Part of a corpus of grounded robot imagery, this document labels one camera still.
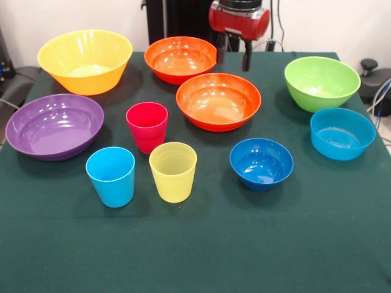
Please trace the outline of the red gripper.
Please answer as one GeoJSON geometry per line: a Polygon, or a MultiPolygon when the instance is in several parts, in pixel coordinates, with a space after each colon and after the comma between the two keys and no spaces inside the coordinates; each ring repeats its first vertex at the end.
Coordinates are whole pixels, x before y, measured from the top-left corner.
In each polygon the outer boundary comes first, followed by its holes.
{"type": "Polygon", "coordinates": [[[223,9],[222,6],[211,6],[209,23],[213,30],[219,32],[216,37],[217,63],[223,64],[228,49],[227,34],[235,34],[244,40],[245,51],[242,59],[242,71],[250,70],[252,56],[252,41],[262,37],[271,18],[271,12],[260,8],[253,12],[234,12],[223,9]]]}

